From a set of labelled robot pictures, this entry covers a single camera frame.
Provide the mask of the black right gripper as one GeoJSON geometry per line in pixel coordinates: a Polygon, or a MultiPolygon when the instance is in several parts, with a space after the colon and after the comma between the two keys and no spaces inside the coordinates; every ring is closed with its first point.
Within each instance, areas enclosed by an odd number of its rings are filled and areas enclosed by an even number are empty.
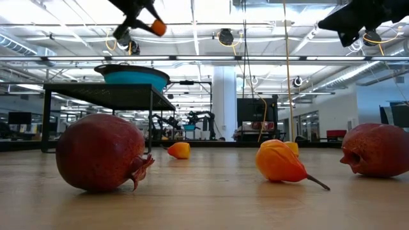
{"type": "Polygon", "coordinates": [[[368,29],[372,30],[388,21],[397,23],[406,16],[409,16],[409,0],[352,0],[350,4],[320,20],[318,27],[341,31],[338,32],[341,44],[349,47],[368,29]]]}

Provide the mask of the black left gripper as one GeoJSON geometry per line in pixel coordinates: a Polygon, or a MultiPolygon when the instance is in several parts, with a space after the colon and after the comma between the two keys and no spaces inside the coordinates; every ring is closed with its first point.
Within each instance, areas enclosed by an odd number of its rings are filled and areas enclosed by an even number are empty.
{"type": "Polygon", "coordinates": [[[131,29],[143,29],[148,32],[153,32],[152,28],[147,24],[142,22],[138,18],[140,12],[143,9],[148,10],[156,20],[162,22],[162,19],[158,15],[154,2],[155,0],[108,0],[113,4],[117,9],[119,9],[127,17],[134,19],[125,19],[122,24],[120,24],[113,32],[113,37],[120,40],[125,36],[125,33],[129,28],[131,29]]]}

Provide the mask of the small orange tangerine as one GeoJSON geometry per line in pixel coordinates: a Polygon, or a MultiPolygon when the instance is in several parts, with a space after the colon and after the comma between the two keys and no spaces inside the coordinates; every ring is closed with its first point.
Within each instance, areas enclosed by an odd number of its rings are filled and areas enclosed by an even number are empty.
{"type": "Polygon", "coordinates": [[[151,25],[151,29],[157,36],[163,36],[167,31],[167,25],[159,19],[155,19],[151,25]]]}

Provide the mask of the blue collapsible colander grey rim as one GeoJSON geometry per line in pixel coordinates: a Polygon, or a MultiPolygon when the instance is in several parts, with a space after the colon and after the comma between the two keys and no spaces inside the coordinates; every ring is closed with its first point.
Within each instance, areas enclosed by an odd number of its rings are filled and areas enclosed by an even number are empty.
{"type": "Polygon", "coordinates": [[[107,64],[94,67],[104,77],[106,84],[151,84],[156,90],[171,83],[168,74],[144,66],[107,64]]]}

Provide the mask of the light red pomegranate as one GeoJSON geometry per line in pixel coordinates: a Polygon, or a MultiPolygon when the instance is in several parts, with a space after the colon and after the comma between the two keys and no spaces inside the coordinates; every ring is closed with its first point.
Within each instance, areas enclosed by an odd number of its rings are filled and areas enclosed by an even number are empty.
{"type": "Polygon", "coordinates": [[[394,125],[364,123],[343,139],[340,163],[353,173],[390,178],[409,172],[409,132],[394,125]]]}

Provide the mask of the small orange yellow pear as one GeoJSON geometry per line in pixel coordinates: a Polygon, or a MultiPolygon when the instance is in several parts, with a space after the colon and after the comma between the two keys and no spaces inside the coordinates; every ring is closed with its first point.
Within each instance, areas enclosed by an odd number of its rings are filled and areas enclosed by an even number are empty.
{"type": "Polygon", "coordinates": [[[263,142],[256,153],[255,164],[268,181],[297,183],[302,180],[310,180],[325,190],[330,190],[328,185],[308,174],[294,151],[280,140],[272,139],[263,142]]]}
{"type": "Polygon", "coordinates": [[[190,158],[190,144],[187,142],[176,142],[170,147],[165,147],[161,144],[160,147],[165,149],[170,156],[176,159],[187,160],[190,158]]]}
{"type": "Polygon", "coordinates": [[[294,153],[294,155],[298,158],[300,153],[299,153],[299,148],[298,144],[296,142],[285,142],[285,145],[294,153]]]}

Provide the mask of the dark red pomegranate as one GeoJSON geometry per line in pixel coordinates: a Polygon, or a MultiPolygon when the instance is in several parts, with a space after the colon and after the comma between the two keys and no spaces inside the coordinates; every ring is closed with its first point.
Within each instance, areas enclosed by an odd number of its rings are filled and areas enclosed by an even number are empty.
{"type": "Polygon", "coordinates": [[[89,192],[110,192],[128,180],[134,189],[155,162],[144,156],[138,127],[110,114],[90,114],[72,123],[56,146],[56,164],[71,186],[89,192]]]}

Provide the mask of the long ceiling light bar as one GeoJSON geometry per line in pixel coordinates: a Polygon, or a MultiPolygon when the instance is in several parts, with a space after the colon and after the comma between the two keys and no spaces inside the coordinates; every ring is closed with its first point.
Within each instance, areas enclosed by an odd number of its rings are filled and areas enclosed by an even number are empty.
{"type": "Polygon", "coordinates": [[[0,61],[409,61],[409,56],[0,56],[0,61]]]}

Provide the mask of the black perforated metal stand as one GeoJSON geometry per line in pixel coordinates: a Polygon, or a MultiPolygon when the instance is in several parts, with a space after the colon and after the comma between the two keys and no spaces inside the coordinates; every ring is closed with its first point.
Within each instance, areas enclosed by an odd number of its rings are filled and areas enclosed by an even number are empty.
{"type": "Polygon", "coordinates": [[[43,85],[44,106],[41,151],[49,153],[50,103],[52,93],[102,106],[112,111],[175,111],[176,108],[151,84],[47,83],[43,85]]]}

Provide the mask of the white building column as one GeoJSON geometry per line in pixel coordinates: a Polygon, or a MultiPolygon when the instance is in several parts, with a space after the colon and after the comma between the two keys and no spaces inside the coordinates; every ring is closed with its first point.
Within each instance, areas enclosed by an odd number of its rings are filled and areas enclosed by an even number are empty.
{"type": "Polygon", "coordinates": [[[236,73],[233,66],[215,66],[212,79],[212,103],[217,138],[233,142],[236,130],[236,73]]]}

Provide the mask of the black screen on stand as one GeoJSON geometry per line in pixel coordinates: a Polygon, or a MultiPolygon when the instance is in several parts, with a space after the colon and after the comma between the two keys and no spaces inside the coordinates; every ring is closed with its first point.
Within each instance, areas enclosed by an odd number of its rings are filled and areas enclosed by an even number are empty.
{"type": "Polygon", "coordinates": [[[237,126],[245,122],[266,123],[266,129],[277,130],[278,105],[277,97],[271,98],[239,98],[237,100],[237,126]]]}

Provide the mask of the black monitor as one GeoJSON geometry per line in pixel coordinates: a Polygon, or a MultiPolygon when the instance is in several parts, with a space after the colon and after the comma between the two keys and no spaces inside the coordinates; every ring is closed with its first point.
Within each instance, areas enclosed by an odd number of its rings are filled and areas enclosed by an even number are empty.
{"type": "Polygon", "coordinates": [[[32,122],[31,112],[9,112],[8,124],[9,125],[30,125],[32,122]]]}

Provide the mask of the neighbour station black frame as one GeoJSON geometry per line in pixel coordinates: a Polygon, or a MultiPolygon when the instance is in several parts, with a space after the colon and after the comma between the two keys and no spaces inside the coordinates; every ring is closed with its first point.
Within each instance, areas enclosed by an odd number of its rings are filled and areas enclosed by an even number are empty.
{"type": "Polygon", "coordinates": [[[180,125],[185,132],[192,132],[191,139],[216,140],[215,128],[213,135],[208,128],[203,127],[203,119],[197,122],[196,112],[209,111],[212,114],[212,83],[194,80],[173,81],[164,88],[163,94],[176,107],[176,116],[179,116],[180,125]],[[183,125],[195,125],[195,130],[184,130],[183,125]]]}

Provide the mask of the black wall panel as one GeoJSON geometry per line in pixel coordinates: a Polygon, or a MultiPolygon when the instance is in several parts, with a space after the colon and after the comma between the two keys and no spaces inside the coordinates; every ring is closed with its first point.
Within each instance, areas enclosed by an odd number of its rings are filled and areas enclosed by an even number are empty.
{"type": "Polygon", "coordinates": [[[409,128],[409,105],[404,102],[391,102],[389,106],[380,107],[381,123],[409,128]]]}

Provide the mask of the black metal table frame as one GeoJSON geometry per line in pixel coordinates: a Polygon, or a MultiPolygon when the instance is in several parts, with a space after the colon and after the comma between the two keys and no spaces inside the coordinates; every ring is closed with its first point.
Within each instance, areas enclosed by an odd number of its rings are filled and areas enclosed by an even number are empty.
{"type": "MultiPolygon", "coordinates": [[[[152,141],[151,147],[172,146],[176,141],[152,141]]],[[[187,141],[194,148],[258,148],[260,142],[226,142],[226,141],[187,141]]],[[[335,148],[342,142],[298,142],[299,148],[335,148]]],[[[40,150],[41,141],[0,141],[0,152],[40,150]]]]}

